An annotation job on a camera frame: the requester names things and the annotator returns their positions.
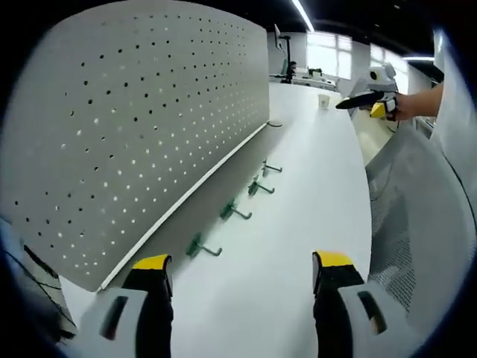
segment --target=perforated panel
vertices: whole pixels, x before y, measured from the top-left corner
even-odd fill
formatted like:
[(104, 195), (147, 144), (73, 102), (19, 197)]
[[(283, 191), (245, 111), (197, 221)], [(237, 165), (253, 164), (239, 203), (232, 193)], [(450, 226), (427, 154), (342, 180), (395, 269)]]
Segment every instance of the perforated panel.
[(125, 1), (66, 19), (10, 101), (1, 212), (54, 270), (97, 289), (268, 120), (267, 63), (262, 28), (197, 4)]

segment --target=computer monitor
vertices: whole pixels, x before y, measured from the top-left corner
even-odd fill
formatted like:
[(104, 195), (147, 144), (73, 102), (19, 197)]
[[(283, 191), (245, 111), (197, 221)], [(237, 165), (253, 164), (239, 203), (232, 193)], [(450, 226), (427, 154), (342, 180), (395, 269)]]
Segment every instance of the computer monitor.
[(275, 47), (277, 47), (281, 52), (283, 51), (283, 46), (282, 46), (282, 40), (280, 39), (280, 30), (278, 29), (278, 26), (274, 24), (275, 26)]

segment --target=person's arm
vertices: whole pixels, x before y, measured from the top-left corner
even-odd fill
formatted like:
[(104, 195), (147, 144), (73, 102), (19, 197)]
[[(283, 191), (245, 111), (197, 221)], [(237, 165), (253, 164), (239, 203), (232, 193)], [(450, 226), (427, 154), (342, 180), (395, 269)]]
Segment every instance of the person's arm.
[(436, 117), (442, 99), (443, 84), (414, 95), (397, 95), (396, 120), (405, 121), (415, 116)]

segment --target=wall hook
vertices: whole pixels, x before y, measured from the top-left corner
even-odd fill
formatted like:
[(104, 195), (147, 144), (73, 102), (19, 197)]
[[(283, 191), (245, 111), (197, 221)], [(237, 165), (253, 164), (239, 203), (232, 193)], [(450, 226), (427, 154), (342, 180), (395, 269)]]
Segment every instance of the wall hook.
[(253, 179), (252, 184), (248, 187), (248, 195), (255, 195), (259, 188), (265, 190), (269, 194), (273, 194), (275, 192), (275, 188), (272, 188), (272, 189), (265, 188), (264, 186), (259, 184), (258, 180), (259, 180), (259, 176), (257, 175)]
[(224, 209), (222, 209), (221, 211), (221, 218), (223, 220), (226, 220), (228, 219), (233, 213), (235, 214), (239, 214), (242, 218), (244, 218), (245, 220), (248, 220), (252, 217), (252, 213), (248, 213), (247, 215), (239, 212), (237, 209), (236, 209), (236, 206), (235, 206), (235, 200), (232, 199), (231, 201), (229, 201), (227, 203), (227, 205), (225, 206)]
[(194, 239), (192, 240), (191, 244), (187, 248), (186, 255), (189, 257), (196, 257), (200, 250), (204, 250), (213, 256), (219, 256), (222, 253), (222, 248), (218, 248), (217, 251), (213, 251), (209, 248), (206, 248), (203, 245), (203, 239), (201, 233), (196, 233)]
[(268, 169), (274, 170), (275, 172), (279, 172), (279, 173), (281, 173), (282, 170), (283, 170), (283, 168), (282, 168), (281, 166), (280, 166), (279, 168), (275, 168), (274, 166), (269, 166), (269, 165), (267, 165), (267, 160), (265, 159), (265, 160), (263, 161), (263, 167), (262, 167), (262, 175), (263, 175), (264, 177), (267, 176), (267, 174), (268, 174)]

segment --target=paper cup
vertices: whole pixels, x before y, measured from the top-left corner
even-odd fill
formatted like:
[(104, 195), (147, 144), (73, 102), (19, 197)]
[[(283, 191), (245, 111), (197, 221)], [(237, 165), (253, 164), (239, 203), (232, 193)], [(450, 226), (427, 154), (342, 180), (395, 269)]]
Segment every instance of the paper cup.
[(327, 110), (329, 105), (329, 96), (328, 95), (318, 95), (318, 103), (322, 110)]

